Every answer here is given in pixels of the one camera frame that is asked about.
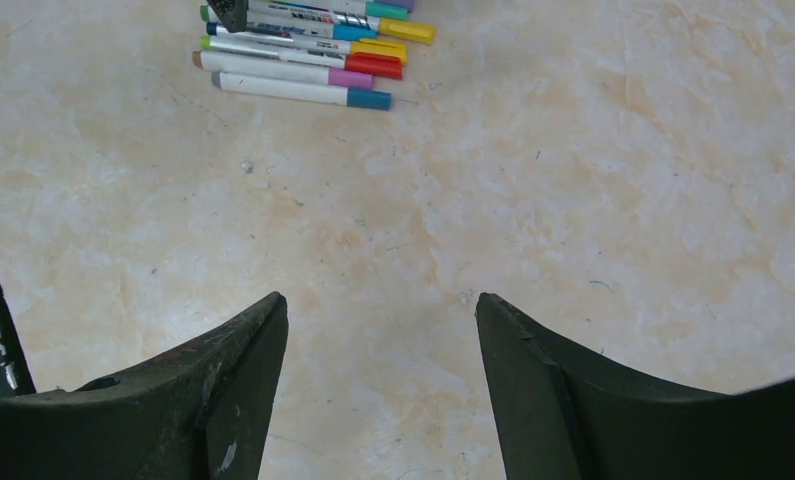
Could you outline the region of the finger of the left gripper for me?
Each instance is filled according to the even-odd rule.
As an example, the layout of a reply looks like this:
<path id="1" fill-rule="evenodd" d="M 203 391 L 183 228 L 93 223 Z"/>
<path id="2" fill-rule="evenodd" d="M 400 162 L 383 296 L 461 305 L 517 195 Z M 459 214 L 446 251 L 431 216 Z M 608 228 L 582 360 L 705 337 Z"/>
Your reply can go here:
<path id="1" fill-rule="evenodd" d="M 241 32 L 249 23 L 248 10 L 248 0 L 207 0 L 206 22 L 220 24 L 232 33 Z"/>

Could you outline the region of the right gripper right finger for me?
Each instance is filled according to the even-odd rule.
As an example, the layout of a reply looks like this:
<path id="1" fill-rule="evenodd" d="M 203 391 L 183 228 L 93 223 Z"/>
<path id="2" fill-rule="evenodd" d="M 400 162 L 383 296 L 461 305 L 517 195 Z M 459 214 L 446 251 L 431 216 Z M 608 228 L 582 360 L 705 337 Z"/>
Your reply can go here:
<path id="1" fill-rule="evenodd" d="M 663 380 L 498 295 L 475 312 L 510 479 L 795 479 L 795 378 L 738 394 Z"/>

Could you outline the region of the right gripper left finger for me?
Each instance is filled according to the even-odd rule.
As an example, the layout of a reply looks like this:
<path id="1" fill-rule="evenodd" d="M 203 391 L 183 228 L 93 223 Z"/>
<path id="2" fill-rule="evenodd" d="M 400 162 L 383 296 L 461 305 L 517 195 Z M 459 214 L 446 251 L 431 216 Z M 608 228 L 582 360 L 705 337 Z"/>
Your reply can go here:
<path id="1" fill-rule="evenodd" d="M 255 479 L 287 345 L 273 292 L 75 391 L 0 398 L 0 479 Z"/>

